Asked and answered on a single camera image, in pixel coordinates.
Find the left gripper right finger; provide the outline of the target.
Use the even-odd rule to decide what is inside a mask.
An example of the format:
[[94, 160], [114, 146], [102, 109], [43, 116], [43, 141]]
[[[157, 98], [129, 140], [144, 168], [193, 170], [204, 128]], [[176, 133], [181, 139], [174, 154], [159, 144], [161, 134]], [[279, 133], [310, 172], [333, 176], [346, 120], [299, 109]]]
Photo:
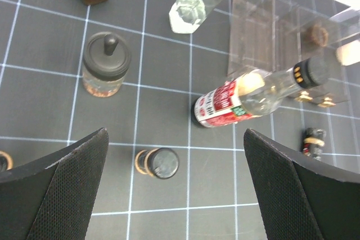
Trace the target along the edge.
[[244, 150], [268, 239], [359, 239], [359, 174], [253, 129]]

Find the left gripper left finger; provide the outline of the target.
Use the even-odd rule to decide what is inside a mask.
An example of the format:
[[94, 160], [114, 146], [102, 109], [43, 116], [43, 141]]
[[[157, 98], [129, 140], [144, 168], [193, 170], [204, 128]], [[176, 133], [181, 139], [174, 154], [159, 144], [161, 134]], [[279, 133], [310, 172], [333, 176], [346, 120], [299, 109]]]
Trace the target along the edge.
[[85, 239], [108, 147], [101, 128], [1, 172], [1, 239]]

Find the white powder shaker jar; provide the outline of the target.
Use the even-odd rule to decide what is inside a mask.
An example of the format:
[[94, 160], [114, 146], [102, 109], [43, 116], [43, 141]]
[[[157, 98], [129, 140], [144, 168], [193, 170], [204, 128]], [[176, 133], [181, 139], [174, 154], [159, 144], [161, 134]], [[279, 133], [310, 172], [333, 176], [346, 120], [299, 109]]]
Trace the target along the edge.
[[355, 40], [336, 49], [336, 57], [342, 66], [350, 66], [360, 61], [360, 41]]

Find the lying small spice bottle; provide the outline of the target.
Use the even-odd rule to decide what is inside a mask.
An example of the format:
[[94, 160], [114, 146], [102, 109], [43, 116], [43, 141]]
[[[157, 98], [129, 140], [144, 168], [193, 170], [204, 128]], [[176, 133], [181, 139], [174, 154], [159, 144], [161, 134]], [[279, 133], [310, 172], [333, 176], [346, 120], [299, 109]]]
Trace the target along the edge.
[[318, 128], [306, 128], [303, 134], [301, 153], [321, 161], [322, 148], [325, 145], [326, 131]]

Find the small spice bottle left edge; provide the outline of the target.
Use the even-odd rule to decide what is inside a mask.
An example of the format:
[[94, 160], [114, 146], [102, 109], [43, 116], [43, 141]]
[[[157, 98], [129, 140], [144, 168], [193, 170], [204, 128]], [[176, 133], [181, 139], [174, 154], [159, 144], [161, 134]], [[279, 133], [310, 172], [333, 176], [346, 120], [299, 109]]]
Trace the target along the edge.
[[8, 153], [0, 151], [0, 172], [12, 169], [13, 165], [12, 157]]

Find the red label soy bottle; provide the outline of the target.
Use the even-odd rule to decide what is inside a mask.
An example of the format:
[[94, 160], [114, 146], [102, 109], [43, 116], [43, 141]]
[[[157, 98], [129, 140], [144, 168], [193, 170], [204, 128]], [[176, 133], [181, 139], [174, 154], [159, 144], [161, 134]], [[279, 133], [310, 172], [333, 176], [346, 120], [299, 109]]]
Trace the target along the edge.
[[284, 98], [323, 85], [328, 79], [329, 69], [321, 57], [302, 60], [274, 73], [255, 69], [195, 100], [192, 122], [215, 128], [269, 115]]

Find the small upright spice bottle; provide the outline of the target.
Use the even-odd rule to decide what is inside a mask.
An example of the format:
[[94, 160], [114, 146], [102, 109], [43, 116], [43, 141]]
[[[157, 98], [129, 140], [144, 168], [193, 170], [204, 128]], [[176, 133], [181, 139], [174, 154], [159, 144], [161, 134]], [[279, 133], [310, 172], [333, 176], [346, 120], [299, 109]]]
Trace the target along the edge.
[[166, 180], [177, 173], [179, 157], [173, 149], [166, 147], [141, 150], [135, 155], [134, 166], [140, 174]]

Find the glass jar black lid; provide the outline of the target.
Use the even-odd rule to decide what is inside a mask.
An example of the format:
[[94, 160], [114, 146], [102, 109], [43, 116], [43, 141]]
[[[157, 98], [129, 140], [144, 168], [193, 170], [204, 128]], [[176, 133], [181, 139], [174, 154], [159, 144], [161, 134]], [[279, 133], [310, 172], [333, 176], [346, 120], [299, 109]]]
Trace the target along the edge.
[[107, 98], [117, 93], [131, 64], [126, 41], [116, 33], [103, 31], [92, 35], [82, 61], [82, 82], [88, 93]]

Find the clear acrylic organizer rack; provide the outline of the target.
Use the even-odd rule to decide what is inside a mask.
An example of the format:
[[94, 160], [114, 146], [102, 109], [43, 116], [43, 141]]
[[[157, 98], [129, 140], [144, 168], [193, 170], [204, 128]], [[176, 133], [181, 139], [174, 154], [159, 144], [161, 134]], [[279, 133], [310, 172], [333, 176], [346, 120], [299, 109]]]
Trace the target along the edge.
[[248, 73], [287, 70], [311, 57], [323, 58], [330, 76], [337, 81], [297, 92], [291, 97], [319, 107], [332, 107], [348, 100], [341, 64], [330, 53], [359, 34], [358, 16], [338, 22], [287, 0], [232, 0], [227, 76], [239, 79], [235, 95], [249, 93], [260, 85], [245, 81]]

